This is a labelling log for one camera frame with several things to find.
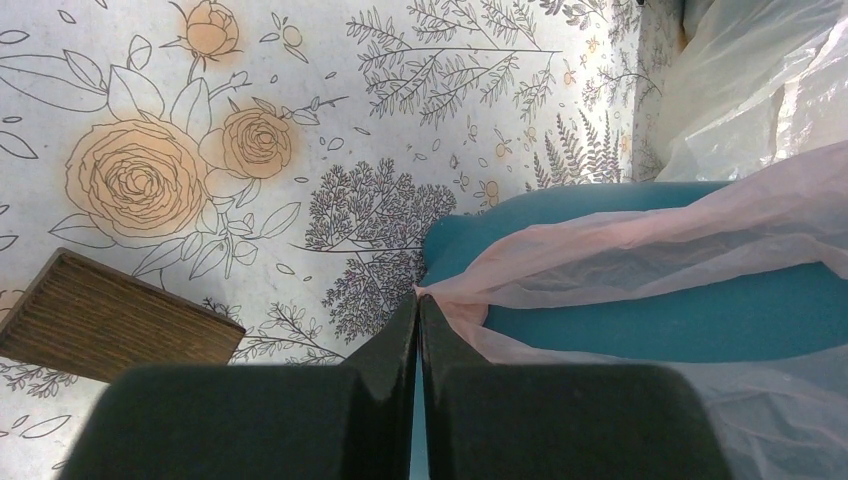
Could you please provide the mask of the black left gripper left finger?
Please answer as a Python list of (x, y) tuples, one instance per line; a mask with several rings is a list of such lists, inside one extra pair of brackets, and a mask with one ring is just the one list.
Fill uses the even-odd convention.
[(103, 393), (64, 479), (405, 479), (417, 303), (333, 366), (135, 368)]

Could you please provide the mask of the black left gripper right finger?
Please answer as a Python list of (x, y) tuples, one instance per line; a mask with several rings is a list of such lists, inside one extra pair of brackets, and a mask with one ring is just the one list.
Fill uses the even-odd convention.
[(693, 388), (645, 364), (497, 365), (418, 303), (433, 479), (728, 479)]

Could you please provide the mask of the pink plastic trash bag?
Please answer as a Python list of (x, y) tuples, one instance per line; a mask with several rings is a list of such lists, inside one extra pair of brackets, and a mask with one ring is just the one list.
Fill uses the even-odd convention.
[(742, 276), (822, 264), (847, 283), (847, 146), (780, 161), (728, 184), (650, 187), (660, 209), (556, 210), (589, 202), (587, 187), (525, 194), (477, 218), (431, 231), (456, 234), (419, 295), (454, 331), (502, 364), (589, 363), (575, 348), (536, 347), (487, 324), (497, 307), (558, 309), (661, 296)]

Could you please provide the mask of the teal plastic trash bin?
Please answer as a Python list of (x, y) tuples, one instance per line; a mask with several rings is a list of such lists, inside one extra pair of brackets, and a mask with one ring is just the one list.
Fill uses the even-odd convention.
[[(706, 412), (728, 479), (847, 475), (847, 283), (822, 264), (633, 301), (497, 307), (487, 324), (536, 347), (597, 356), (594, 364), (679, 373)], [(423, 371), (417, 381), (414, 479), (431, 478)]]

